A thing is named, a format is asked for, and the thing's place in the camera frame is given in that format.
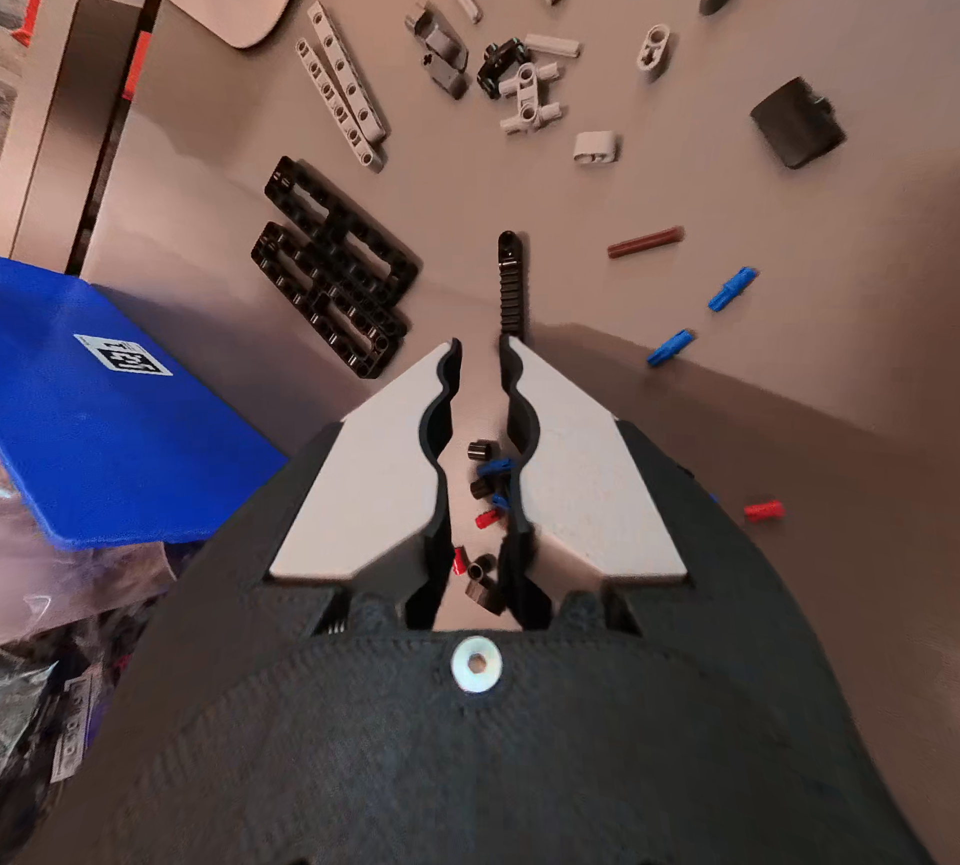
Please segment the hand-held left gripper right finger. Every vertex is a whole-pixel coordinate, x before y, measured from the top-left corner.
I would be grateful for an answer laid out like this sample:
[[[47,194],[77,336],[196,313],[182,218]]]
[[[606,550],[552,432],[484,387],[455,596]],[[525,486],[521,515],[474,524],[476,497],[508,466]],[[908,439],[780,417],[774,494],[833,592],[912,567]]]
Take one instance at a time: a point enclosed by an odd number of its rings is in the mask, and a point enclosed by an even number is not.
[[[684,582],[626,422],[516,336],[503,335],[498,352],[515,451],[498,584],[517,624],[545,629],[573,594],[606,610],[619,590]]]

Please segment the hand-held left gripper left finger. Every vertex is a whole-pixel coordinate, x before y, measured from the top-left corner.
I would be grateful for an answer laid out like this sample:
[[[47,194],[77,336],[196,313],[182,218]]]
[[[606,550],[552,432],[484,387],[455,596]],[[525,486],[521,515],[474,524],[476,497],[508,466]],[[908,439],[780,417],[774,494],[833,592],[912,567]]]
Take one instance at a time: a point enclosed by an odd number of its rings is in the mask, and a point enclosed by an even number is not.
[[[454,560],[441,454],[462,343],[442,343],[346,415],[269,569],[390,600],[408,628],[434,628]]]

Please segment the pile of small lego pins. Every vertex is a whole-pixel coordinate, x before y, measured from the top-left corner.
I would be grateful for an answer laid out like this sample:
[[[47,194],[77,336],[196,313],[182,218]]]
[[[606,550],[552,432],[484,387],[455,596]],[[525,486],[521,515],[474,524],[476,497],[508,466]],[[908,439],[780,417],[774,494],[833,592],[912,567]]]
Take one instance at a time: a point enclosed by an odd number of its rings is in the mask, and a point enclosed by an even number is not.
[[[454,487],[465,492],[466,524],[454,532],[452,575],[473,605],[500,619],[508,607],[500,567],[513,516],[514,461],[497,441],[474,439],[465,463],[465,478]]]

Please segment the long blue lego pin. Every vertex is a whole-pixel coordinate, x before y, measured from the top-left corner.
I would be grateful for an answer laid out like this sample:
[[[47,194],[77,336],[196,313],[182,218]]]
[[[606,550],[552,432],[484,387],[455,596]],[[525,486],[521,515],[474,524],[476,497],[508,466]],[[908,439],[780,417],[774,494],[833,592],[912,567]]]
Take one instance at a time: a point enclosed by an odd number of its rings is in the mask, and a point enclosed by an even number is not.
[[[660,367],[677,357],[695,340],[696,334],[690,329],[683,328],[651,350],[646,357],[646,363],[651,368]]]
[[[758,278],[759,274],[759,270],[753,267],[740,268],[734,275],[727,279],[719,291],[710,298],[707,303],[708,310],[714,314],[723,311],[746,291]]]

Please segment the black lego gear rack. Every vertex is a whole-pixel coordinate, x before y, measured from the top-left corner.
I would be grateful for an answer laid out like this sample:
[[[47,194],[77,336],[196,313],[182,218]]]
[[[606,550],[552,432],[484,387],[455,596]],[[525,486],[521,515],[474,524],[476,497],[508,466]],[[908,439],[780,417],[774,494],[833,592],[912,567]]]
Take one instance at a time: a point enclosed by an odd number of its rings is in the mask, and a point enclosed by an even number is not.
[[[502,231],[497,240],[501,336],[527,341],[527,267],[522,236]]]

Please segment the brown lego axle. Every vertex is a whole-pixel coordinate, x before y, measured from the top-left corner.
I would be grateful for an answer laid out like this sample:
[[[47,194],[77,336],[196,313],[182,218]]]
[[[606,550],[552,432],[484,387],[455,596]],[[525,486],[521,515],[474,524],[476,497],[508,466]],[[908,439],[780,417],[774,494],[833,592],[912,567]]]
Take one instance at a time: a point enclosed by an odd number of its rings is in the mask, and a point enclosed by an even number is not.
[[[654,233],[611,244],[606,248],[609,260],[625,259],[659,248],[676,245],[684,240],[686,231],[676,225]]]

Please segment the light grey lego cross connector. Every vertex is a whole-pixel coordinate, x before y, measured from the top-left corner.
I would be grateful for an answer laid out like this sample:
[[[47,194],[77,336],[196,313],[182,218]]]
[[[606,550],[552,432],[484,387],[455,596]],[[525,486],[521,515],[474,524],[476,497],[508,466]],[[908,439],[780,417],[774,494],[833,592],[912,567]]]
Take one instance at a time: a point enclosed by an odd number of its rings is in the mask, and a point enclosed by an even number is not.
[[[563,117],[563,107],[556,102],[542,101],[542,86],[562,77],[562,68],[557,62],[537,65],[522,64],[509,79],[498,85],[501,96],[515,98],[515,115],[503,119],[500,129],[508,136],[535,132]]]

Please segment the black curved lego panel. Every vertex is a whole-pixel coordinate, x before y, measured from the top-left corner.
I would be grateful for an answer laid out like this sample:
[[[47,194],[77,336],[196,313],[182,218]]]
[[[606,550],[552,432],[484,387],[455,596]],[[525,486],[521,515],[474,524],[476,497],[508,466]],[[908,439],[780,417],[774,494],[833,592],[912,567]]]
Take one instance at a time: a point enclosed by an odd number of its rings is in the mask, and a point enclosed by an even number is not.
[[[750,120],[791,171],[822,158],[847,139],[831,101],[801,76],[789,79],[755,105]]]

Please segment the dark grey angled lego piece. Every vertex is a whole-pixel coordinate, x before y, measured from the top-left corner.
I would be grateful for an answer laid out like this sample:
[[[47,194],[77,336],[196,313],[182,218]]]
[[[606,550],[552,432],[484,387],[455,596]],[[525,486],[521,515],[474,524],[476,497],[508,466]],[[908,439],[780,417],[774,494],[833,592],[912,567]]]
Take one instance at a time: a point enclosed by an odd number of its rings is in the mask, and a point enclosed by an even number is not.
[[[450,22],[432,3],[416,4],[404,16],[404,24],[416,41],[456,71],[465,72],[469,50]]]
[[[462,71],[456,69],[441,56],[424,55],[422,64],[431,81],[454,101],[461,100],[468,90],[468,82]]]

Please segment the black lego connector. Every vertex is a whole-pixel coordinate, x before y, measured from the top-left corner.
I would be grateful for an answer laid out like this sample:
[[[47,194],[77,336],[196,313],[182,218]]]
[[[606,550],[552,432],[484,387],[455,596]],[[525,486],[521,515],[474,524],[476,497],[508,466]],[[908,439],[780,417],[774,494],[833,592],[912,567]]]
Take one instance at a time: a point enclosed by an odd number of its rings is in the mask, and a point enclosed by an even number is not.
[[[513,67],[531,62],[526,44],[513,37],[502,43],[490,43],[484,50],[484,60],[477,73],[477,84],[486,96],[496,101],[500,98],[499,85]]]

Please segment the blue plastic bin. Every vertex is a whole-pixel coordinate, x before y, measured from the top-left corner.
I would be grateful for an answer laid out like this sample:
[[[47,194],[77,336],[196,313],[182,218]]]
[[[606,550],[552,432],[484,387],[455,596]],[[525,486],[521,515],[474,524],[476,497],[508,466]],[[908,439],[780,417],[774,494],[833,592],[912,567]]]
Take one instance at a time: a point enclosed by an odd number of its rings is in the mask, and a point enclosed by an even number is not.
[[[8,258],[1,452],[61,550],[207,539],[286,464],[89,283]]]

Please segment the clear plastic bag of parts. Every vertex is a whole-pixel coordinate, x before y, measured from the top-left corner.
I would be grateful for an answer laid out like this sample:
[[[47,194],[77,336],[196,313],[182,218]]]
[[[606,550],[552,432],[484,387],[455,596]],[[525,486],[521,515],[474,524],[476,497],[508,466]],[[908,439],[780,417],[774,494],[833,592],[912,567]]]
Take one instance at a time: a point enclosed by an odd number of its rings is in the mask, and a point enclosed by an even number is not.
[[[60,550],[1,472],[1,853],[63,797],[164,595],[204,547]]]

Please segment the black lego frame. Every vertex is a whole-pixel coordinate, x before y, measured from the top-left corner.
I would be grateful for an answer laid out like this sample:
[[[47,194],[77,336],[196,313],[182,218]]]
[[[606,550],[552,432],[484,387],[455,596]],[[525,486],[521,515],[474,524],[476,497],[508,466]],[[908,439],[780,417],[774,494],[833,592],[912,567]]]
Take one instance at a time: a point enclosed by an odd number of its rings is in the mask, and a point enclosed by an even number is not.
[[[379,306],[397,306],[419,275],[420,260],[310,165],[283,155],[264,193],[315,251]]]
[[[359,379],[377,379],[409,331],[386,283],[352,249],[303,242],[267,223],[254,264]]]

